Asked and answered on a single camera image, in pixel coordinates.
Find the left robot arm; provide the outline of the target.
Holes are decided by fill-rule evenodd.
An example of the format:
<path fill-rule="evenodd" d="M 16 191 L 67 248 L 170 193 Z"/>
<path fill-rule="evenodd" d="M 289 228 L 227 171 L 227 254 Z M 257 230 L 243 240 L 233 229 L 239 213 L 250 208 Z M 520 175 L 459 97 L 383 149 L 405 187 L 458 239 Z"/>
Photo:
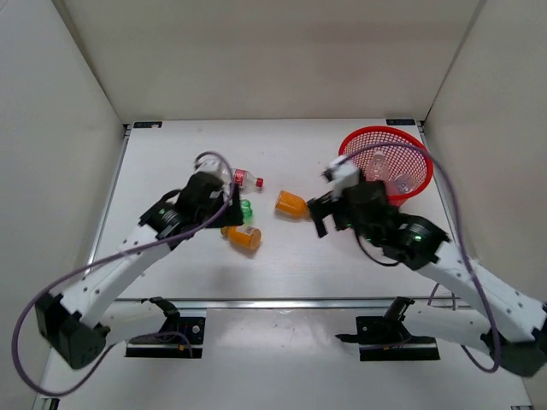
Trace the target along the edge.
<path fill-rule="evenodd" d="M 106 346 L 154 335 L 169 342 L 179 332 L 179 313 L 166 299 L 144 298 L 127 309 L 112 306 L 141 274 L 169 255 L 180 234 L 200 226 L 214 214 L 212 227 L 243 222 L 239 197 L 227 198 L 226 176 L 215 171 L 194 172 L 186 187 L 165 194 L 139 219 L 124 239 L 121 258 L 90 272 L 59 294 L 50 292 L 35 302 L 39 333 L 74 370 L 92 363 Z"/>

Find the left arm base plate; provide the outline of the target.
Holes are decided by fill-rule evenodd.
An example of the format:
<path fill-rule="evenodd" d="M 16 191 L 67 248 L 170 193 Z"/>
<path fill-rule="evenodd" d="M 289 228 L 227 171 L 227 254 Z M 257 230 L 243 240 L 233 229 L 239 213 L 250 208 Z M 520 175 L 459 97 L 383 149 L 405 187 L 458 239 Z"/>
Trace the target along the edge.
<path fill-rule="evenodd" d="M 206 311 L 180 309 L 161 297 L 143 299 L 160 308 L 166 319 L 154 334 L 130 339 L 126 343 L 127 358 L 201 359 L 205 334 Z"/>

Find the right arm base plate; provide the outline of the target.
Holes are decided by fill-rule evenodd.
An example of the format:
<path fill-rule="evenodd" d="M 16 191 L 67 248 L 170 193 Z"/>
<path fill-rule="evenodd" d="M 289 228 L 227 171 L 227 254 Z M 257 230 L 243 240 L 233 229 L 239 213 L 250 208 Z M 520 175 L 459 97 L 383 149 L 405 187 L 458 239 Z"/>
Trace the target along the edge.
<path fill-rule="evenodd" d="M 359 348 L 361 362 L 440 360 L 434 337 L 414 336 L 403 325 L 408 308 L 415 300 L 398 296 L 382 316 L 356 317 L 356 334 L 337 334 L 336 338 Z"/>

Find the orange juice bottle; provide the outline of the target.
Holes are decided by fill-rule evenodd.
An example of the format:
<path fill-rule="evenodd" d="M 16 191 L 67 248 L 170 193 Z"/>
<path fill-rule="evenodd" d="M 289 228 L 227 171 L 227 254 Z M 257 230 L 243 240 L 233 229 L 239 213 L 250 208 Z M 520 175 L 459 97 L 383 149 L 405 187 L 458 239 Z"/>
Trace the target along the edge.
<path fill-rule="evenodd" d="M 247 250 L 256 250 L 262 240 L 262 232 L 250 225 L 222 227 L 221 235 L 232 245 Z"/>
<path fill-rule="evenodd" d="M 277 197 L 274 209 L 276 212 L 294 219 L 309 219 L 310 213 L 306 201 L 293 193 L 281 190 Z"/>

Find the clear bottle with red label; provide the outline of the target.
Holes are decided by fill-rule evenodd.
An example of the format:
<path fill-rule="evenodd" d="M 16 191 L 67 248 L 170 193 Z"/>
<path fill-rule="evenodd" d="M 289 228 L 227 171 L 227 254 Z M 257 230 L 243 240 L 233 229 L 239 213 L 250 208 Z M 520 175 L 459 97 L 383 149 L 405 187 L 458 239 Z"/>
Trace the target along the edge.
<path fill-rule="evenodd" d="M 228 168 L 221 161 L 220 163 L 221 166 L 219 167 L 219 170 L 216 173 L 212 174 L 220 178 L 225 184 L 229 185 L 231 182 L 233 182 L 239 187 L 239 190 L 243 193 L 262 190 L 264 185 L 264 181 L 262 178 L 256 178 L 252 173 L 244 169 L 234 168 L 232 171 L 229 171 Z"/>

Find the green plastic bottle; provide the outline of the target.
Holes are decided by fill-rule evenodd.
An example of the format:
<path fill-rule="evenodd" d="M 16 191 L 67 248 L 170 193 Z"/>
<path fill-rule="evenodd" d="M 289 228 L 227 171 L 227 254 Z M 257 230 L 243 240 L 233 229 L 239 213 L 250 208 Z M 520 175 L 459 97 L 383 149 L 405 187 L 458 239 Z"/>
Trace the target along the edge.
<path fill-rule="evenodd" d="M 251 205 L 251 201 L 248 199 L 240 200 L 240 208 L 246 225 L 251 225 L 254 218 L 254 211 Z"/>

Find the blue label water bottle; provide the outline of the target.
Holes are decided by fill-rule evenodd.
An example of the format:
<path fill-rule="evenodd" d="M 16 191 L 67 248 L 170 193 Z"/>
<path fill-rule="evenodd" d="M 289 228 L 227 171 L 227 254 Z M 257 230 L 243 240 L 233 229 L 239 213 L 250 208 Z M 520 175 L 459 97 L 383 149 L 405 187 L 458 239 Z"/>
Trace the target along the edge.
<path fill-rule="evenodd" d="M 398 195 L 404 195 L 415 189 L 415 179 L 411 174 L 400 173 L 393 179 L 394 190 Z"/>

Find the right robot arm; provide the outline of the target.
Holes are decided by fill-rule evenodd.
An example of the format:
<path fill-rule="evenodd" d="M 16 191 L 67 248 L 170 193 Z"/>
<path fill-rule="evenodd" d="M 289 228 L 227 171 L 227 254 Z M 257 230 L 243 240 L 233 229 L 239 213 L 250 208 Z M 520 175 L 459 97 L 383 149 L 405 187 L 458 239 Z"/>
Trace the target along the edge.
<path fill-rule="evenodd" d="M 399 265 L 442 285 L 465 301 L 468 311 L 450 311 L 398 296 L 379 328 L 393 341 L 434 337 L 489 355 L 496 366 L 531 378 L 546 364 L 546 305 L 512 288 L 455 246 L 447 233 L 387 201 L 381 182 L 361 182 L 308 202 L 319 237 L 324 219 L 382 250 Z"/>

